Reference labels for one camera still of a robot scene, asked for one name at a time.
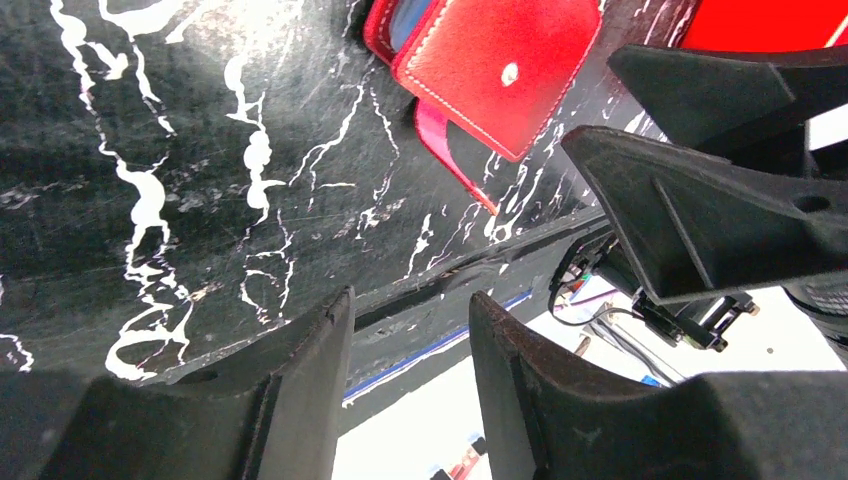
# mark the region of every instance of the pink strap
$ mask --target pink strap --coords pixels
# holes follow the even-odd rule
[[[418,105],[415,107],[415,130],[418,132],[418,138],[421,143],[430,150],[436,158],[442,162],[442,165],[447,168],[459,183],[468,190],[468,193],[475,200],[483,204],[484,207],[494,216],[498,214],[498,207],[489,200],[489,197],[480,190],[474,182],[468,178],[456,162],[453,161],[453,156],[448,147],[448,119],[442,112],[434,108],[427,102],[418,100]]]

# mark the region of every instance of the screw hole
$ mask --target screw hole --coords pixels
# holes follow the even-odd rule
[[[178,385],[193,385],[196,383],[211,382],[218,378],[218,372],[215,370],[196,370],[189,373],[185,377],[177,380]]]
[[[830,200],[815,195],[799,197],[794,200],[795,208],[804,213],[815,213],[830,208]]]

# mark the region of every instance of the scratched black surface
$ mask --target scratched black surface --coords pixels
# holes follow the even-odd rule
[[[451,130],[458,162],[500,202],[494,220],[419,144],[412,97],[364,48],[369,0],[4,2],[0,368],[140,381],[199,367],[342,284],[375,311],[470,256],[578,222],[599,207],[559,137],[579,124],[660,135],[604,59],[628,42],[673,45],[696,2],[604,2],[587,64],[521,164]],[[253,183],[285,182],[265,189],[261,222],[244,161],[258,108],[252,124],[227,116],[234,57],[272,150]],[[81,71],[94,83],[82,96]],[[496,276],[508,283],[509,269]],[[373,355],[376,330],[357,334]],[[424,330],[398,338],[446,333]]]

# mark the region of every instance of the red object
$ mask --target red object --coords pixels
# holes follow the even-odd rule
[[[471,474],[471,471],[479,461],[480,455],[477,454],[473,447],[469,448],[462,457],[462,462],[451,469],[450,477],[453,480],[467,480],[468,475]]]
[[[415,107],[415,130],[421,143],[430,150],[442,165],[450,171],[459,183],[492,215],[497,216],[498,207],[489,197],[468,178],[453,160],[448,148],[448,119],[442,113],[426,102],[419,101]]]
[[[704,0],[682,48],[793,52],[848,44],[845,0]]]
[[[400,0],[374,0],[368,19],[365,20],[365,46],[380,60],[389,64],[395,58],[389,37],[389,24],[399,2]]]
[[[463,130],[519,161],[571,86],[600,24],[596,0],[435,0],[392,72]]]

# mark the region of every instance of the black plastic part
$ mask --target black plastic part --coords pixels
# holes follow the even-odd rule
[[[656,389],[560,348],[483,293],[469,322],[494,480],[848,471],[845,373],[708,374]]]
[[[488,453],[488,450],[486,448],[486,439],[483,437],[479,437],[477,438],[477,440],[474,440],[474,442],[471,444],[471,447],[474,449],[475,452],[477,452],[477,455],[483,456]]]
[[[571,287],[580,282],[581,277],[594,270],[617,243],[609,226],[588,233],[580,241],[574,242],[554,271],[551,293],[556,293],[563,284]]]
[[[727,348],[727,340],[722,337],[724,332],[740,315],[753,313],[756,308],[753,299],[746,293],[659,306],[640,292],[633,302],[633,311],[644,318],[645,325],[672,346],[676,346],[685,334],[701,349],[717,352]]]
[[[848,140],[820,148],[812,155],[822,178],[848,180]]]
[[[848,366],[848,286],[791,285],[789,298],[822,332],[842,363]]]
[[[563,147],[657,304],[848,281],[842,182],[761,173],[603,127],[579,127]]]
[[[448,473],[445,472],[444,470],[439,470],[438,472],[433,474],[433,476],[430,478],[430,480],[453,480],[453,479],[450,478],[450,475],[448,475]]]
[[[627,45],[607,63],[673,143],[725,157],[848,103],[848,46],[749,54]]]
[[[611,249],[592,269],[593,275],[600,275],[619,292],[633,297],[641,285],[633,273],[633,268],[624,254],[621,245]]]
[[[0,376],[0,478],[329,479],[353,290],[183,377]]]

